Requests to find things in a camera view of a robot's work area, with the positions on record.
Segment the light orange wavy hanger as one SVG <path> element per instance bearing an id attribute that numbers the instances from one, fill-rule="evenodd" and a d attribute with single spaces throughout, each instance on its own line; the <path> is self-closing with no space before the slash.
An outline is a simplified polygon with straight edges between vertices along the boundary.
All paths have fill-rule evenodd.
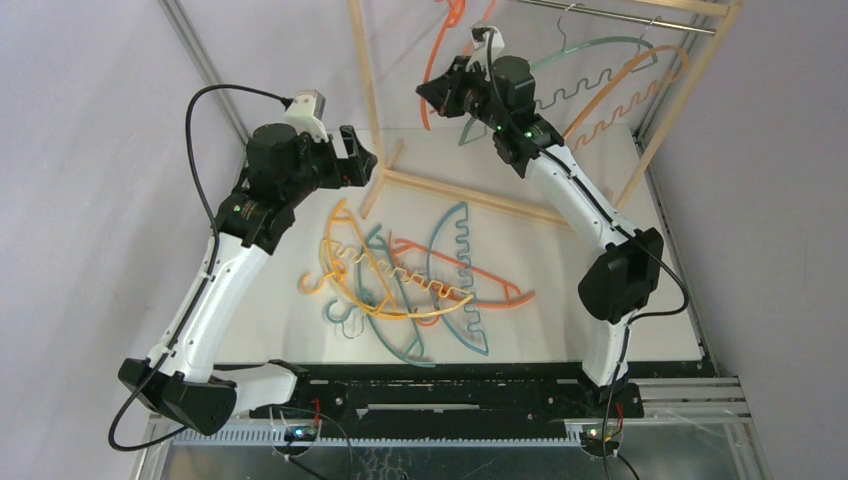
<path id="1" fill-rule="evenodd" d="M 594 112 L 598 110 L 606 102 L 606 99 L 613 94 L 621 84 L 626 82 L 635 73 L 635 71 L 642 66 L 643 63 L 645 63 L 648 59 L 659 57 L 665 53 L 674 54 L 679 60 L 680 65 L 670 66 L 644 87 L 636 89 L 625 102 L 616 105 L 608 115 L 605 115 L 603 118 L 599 118 L 591 129 L 584 127 L 584 124 L 591 116 L 594 115 Z M 563 140 L 573 150 L 578 150 L 581 147 L 588 146 L 600 134 L 614 126 L 619 120 L 624 119 L 634 108 L 641 106 L 649 100 L 655 99 L 667 87 L 672 86 L 682 79 L 688 73 L 690 66 L 690 55 L 680 46 L 664 44 L 656 46 L 648 51 L 644 51 L 641 54 L 635 54 L 621 69 L 616 72 L 612 81 L 603 86 L 603 88 L 574 118 L 571 124 L 562 132 L 561 136 Z"/>

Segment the yellow-orange plastic hanger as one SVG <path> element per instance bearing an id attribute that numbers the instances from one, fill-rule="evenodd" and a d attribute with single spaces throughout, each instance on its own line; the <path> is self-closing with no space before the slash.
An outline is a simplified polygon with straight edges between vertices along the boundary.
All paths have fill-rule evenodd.
<path id="1" fill-rule="evenodd" d="M 349 226 L 359 241 L 357 246 L 346 245 L 333 236 L 333 230 L 338 226 Z M 387 261 L 379 260 L 373 250 L 366 245 L 365 235 L 347 207 L 345 199 L 340 200 L 326 221 L 324 237 L 319 243 L 319 260 L 321 263 L 320 278 L 314 283 L 309 273 L 303 274 L 298 280 L 301 293 L 311 295 L 320 292 L 325 286 L 333 286 L 340 295 L 345 297 L 353 306 L 359 307 L 364 313 L 382 320 L 404 320 L 411 317 L 410 313 L 399 310 L 390 280 L 397 280 L 395 268 Z M 360 294 L 353 291 L 351 279 L 358 279 L 354 272 L 356 267 L 369 269 L 376 275 L 385 296 L 369 304 Z"/>

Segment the pale green wavy hanger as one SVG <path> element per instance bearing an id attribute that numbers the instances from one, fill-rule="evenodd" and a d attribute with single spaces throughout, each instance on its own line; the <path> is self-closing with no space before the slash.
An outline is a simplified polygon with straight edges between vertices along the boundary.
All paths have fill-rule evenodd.
<path id="1" fill-rule="evenodd" d="M 549 54 L 548 56 L 536 61 L 535 63 L 532 63 L 530 67 L 533 72 L 539 72 L 541 70 L 546 69 L 549 65 L 558 62 L 566 56 L 576 54 L 577 52 L 587 51 L 592 48 L 613 44 L 635 45 L 637 47 L 636 54 L 641 54 L 643 47 L 646 47 L 646 51 L 654 48 L 654 45 L 649 41 L 645 40 L 643 36 L 605 36 L 588 40 L 572 46 L 568 46 L 566 43 L 563 43 L 562 48 L 560 50 Z M 558 103 L 564 103 L 566 100 L 570 100 L 576 97 L 578 94 L 586 93 L 598 87 L 605 86 L 607 83 L 612 81 L 614 74 L 615 72 L 613 71 L 613 69 L 609 67 L 602 70 L 599 73 L 598 78 L 594 81 L 592 81 L 589 77 L 584 76 L 575 83 L 574 88 L 572 90 L 567 90 L 565 87 L 559 87 L 552 93 L 548 101 L 544 101 L 542 99 L 535 99 L 536 107 L 542 111 L 548 110 L 551 107 L 557 105 Z M 477 121 L 474 119 L 469 119 L 465 123 L 458 139 L 459 147 L 464 147 L 478 140 L 482 140 L 485 135 L 489 133 L 488 128 L 486 126 L 483 126 L 482 133 L 478 136 L 472 137 L 471 130 L 476 123 Z"/>

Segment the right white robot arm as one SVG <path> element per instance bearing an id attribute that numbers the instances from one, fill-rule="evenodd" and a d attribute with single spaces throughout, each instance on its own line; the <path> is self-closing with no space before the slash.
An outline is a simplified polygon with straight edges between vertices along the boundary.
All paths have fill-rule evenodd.
<path id="1" fill-rule="evenodd" d="M 418 85 L 416 94 L 446 118 L 469 115 L 492 131 L 498 156 L 539 190 L 594 256 L 578 284 L 584 309 L 594 318 L 582 360 L 578 402 L 592 416 L 618 400 L 613 384 L 625 376 L 628 321 L 658 286 L 664 240 L 619 214 L 577 164 L 555 127 L 537 113 L 529 63 L 504 56 L 482 67 L 458 56 L 449 69 Z"/>

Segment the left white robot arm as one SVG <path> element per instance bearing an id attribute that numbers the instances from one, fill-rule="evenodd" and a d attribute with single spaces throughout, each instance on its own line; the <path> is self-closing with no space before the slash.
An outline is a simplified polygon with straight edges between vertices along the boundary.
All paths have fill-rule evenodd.
<path id="1" fill-rule="evenodd" d="M 282 360 L 216 370 L 224 334 L 247 288 L 318 189 L 364 187 L 377 164 L 356 130 L 342 125 L 346 155 L 286 123 L 263 125 L 246 147 L 240 183 L 220 204 L 198 275 L 163 338 L 118 378 L 151 411 L 203 435 L 237 414 L 275 404 L 290 417 L 311 407 L 311 388 Z"/>

